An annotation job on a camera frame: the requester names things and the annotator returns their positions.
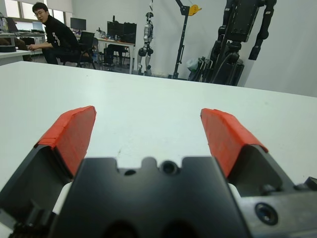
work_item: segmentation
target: cable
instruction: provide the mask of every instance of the cable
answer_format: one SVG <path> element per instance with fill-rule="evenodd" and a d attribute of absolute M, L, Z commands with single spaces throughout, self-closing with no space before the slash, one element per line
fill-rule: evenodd
<path fill-rule="evenodd" d="M 218 68 L 217 73 L 216 73 L 215 76 L 213 77 L 211 83 L 213 83 L 213 82 L 215 81 L 215 79 L 217 78 L 217 76 L 218 76 L 218 74 L 219 74 L 219 72 L 220 72 L 220 69 L 222 68 L 223 64 L 227 61 L 227 59 L 228 59 L 230 56 L 232 56 L 232 53 L 228 54 L 228 55 L 226 56 L 226 58 L 224 58 L 224 60 L 222 61 L 221 65 L 220 65 L 219 68 Z"/>

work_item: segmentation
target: white desk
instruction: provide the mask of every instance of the white desk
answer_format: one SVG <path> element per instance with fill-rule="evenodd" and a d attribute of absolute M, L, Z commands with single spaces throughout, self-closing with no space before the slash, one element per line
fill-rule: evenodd
<path fill-rule="evenodd" d="M 294 183 L 317 177 L 317 98 L 31 62 L 0 72 L 0 189 L 60 114 L 87 105 L 97 117 L 86 157 L 133 168 L 209 156 L 200 111 L 211 108 L 234 114 Z"/>
<path fill-rule="evenodd" d="M 11 45 L 15 46 L 14 38 L 16 37 L 41 37 L 42 43 L 45 42 L 45 34 L 42 33 L 36 33 L 36 32 L 17 32 L 17 33 L 0 33 L 0 38 L 10 38 L 11 39 Z"/>
<path fill-rule="evenodd" d="M 23 61 L 23 56 L 27 56 L 30 54 L 31 54 L 30 51 L 20 51 L 20 50 L 16 50 L 16 52 L 9 52 L 9 53 L 0 52 L 0 65 Z"/>
<path fill-rule="evenodd" d="M 103 38 L 97 38 L 98 42 L 104 42 L 104 43 L 108 43 L 108 44 L 112 44 L 112 45 L 117 45 L 117 46 L 125 46 L 125 47 L 129 47 L 129 54 L 130 54 L 130 70 L 129 73 L 132 74 L 132 69 L 134 67 L 134 63 L 133 63 L 133 58 L 134 58 L 134 54 L 135 54 L 135 44 L 132 43 L 125 43 L 125 42 L 120 42 L 120 41 L 114 41 L 114 40 L 107 40 L 107 39 L 103 39 Z"/>

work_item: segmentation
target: humanoid robot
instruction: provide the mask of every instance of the humanoid robot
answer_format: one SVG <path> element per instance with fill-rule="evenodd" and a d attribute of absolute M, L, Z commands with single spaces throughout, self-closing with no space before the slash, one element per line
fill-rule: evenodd
<path fill-rule="evenodd" d="M 153 38 L 153 24 L 151 21 L 151 18 L 154 16 L 152 12 L 148 12 L 146 15 L 147 18 L 147 24 L 144 26 L 144 46 L 139 49 L 138 52 L 138 71 L 139 75 L 142 75 L 142 57 L 145 57 L 145 65 L 146 70 L 144 71 L 144 75 L 151 76 L 151 66 L 150 66 L 150 60 L 151 60 L 151 54 L 153 54 L 153 50 L 150 46 L 150 43 Z"/>

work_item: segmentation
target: man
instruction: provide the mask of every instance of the man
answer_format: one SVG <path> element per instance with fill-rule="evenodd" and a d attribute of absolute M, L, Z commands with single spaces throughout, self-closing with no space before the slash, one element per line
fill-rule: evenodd
<path fill-rule="evenodd" d="M 0 21 L 2 21 L 2 18 L 4 18 L 4 15 L 0 12 Z M 14 38 L 15 46 L 18 47 L 19 50 L 27 51 L 26 45 L 24 41 Z M 11 45 L 11 39 L 10 38 L 0 38 L 0 46 L 9 46 Z M 32 61 L 30 56 L 22 56 L 24 61 Z"/>
<path fill-rule="evenodd" d="M 60 59 L 77 59 L 81 52 L 79 44 L 73 32 L 63 23 L 49 14 L 48 7 L 37 2 L 33 12 L 39 21 L 46 26 L 48 41 L 42 44 L 29 45 L 30 50 L 42 49 L 47 63 L 58 64 Z"/>

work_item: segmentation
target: black office chair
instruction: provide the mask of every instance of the black office chair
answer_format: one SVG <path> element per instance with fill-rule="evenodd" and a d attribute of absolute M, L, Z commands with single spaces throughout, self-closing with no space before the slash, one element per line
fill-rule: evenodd
<path fill-rule="evenodd" d="M 129 51 L 129 47 L 124 47 L 124 51 L 123 51 L 123 53 L 124 53 L 124 58 L 123 58 L 123 65 L 124 65 L 124 61 L 125 61 L 125 58 L 126 58 L 126 55 L 127 55 L 127 53 L 129 53 L 129 57 L 130 57 L 130 51 Z"/>
<path fill-rule="evenodd" d="M 108 71 L 114 70 L 114 63 L 113 63 L 113 49 L 112 48 L 104 48 L 104 66 L 108 67 Z"/>
<path fill-rule="evenodd" d="M 66 64 L 66 62 L 72 62 L 72 63 L 77 63 L 77 67 L 82 68 L 82 63 L 91 63 L 93 65 L 93 68 L 96 69 L 94 60 L 92 57 L 93 53 L 93 45 L 94 45 L 94 33 L 90 32 L 82 32 L 80 39 L 78 41 L 81 55 L 78 59 L 76 58 L 64 58 L 61 59 L 61 62 L 63 62 L 63 65 Z"/>

